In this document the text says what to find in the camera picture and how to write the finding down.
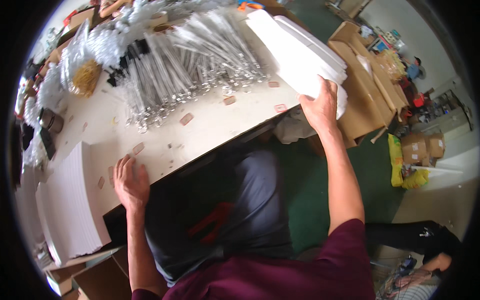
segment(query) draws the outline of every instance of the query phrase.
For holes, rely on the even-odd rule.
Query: red sticker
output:
[[[137,155],[139,154],[142,150],[145,149],[145,146],[144,146],[144,143],[141,142],[140,144],[138,144],[137,146],[133,147],[133,154]]]
[[[280,87],[280,84],[278,83],[278,81],[270,81],[270,82],[268,82],[268,86],[269,87]]]
[[[193,115],[191,113],[188,113],[186,114],[185,116],[183,116],[183,118],[181,118],[180,120],[180,123],[185,126],[188,124],[188,122],[190,122],[191,120],[193,119]]]
[[[287,111],[287,106],[285,104],[279,104],[274,106],[276,112]]]
[[[100,189],[102,189],[104,183],[105,183],[105,179],[104,179],[103,176],[102,176],[102,177],[100,177],[100,180],[98,181],[98,187],[99,187]]]
[[[230,96],[228,98],[223,99],[223,103],[225,103],[225,105],[230,105],[235,102],[237,102],[237,99],[235,98],[235,96]]]

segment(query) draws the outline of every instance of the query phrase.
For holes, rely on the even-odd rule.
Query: workbench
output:
[[[236,18],[246,15],[236,12]],[[46,173],[53,172],[70,151],[80,142],[91,144],[92,176],[97,183],[98,209],[104,215],[120,202],[110,183],[111,172],[117,161],[129,153],[135,156],[137,165],[145,164],[150,183],[175,172],[179,168],[227,143],[248,130],[278,116],[281,111],[298,105],[296,92],[275,74],[275,62],[260,39],[240,23],[247,43],[256,54],[264,71],[271,75],[269,81],[279,87],[269,87],[268,82],[255,83],[251,93],[233,93],[236,102],[224,103],[221,87],[212,88],[197,101],[180,104],[160,127],[151,125],[140,134],[136,125],[125,126],[128,109],[121,95],[107,82],[103,72],[94,94],[90,98],[68,96],[68,109],[64,115],[62,131],[54,137],[56,153],[48,163]],[[186,114],[193,119],[183,126],[180,120]],[[139,143],[144,149],[137,155],[133,148]]]

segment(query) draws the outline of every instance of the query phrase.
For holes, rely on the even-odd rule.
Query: right hand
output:
[[[336,94],[338,86],[330,80],[318,76],[320,93],[316,99],[297,94],[301,108],[310,126],[317,131],[336,128]]]
[[[145,165],[141,165],[137,176],[134,176],[134,163],[135,158],[127,154],[117,162],[113,169],[115,192],[127,214],[144,212],[150,196],[150,183]]]

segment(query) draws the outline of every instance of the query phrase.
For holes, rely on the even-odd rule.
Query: bundle of plastic tubes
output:
[[[127,58],[124,77],[117,78],[132,113],[127,124],[135,123],[140,133],[211,88],[220,86],[229,96],[250,93],[251,85],[267,80],[224,10],[194,13],[182,26],[144,37],[148,53]]]

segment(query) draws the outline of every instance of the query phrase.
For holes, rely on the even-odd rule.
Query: scissors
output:
[[[258,10],[262,10],[262,9],[265,8],[265,6],[263,4],[260,4],[260,3],[255,2],[255,1],[239,0],[239,8],[238,8],[239,11],[244,12],[245,8],[247,6],[250,7],[250,8],[258,9]]]

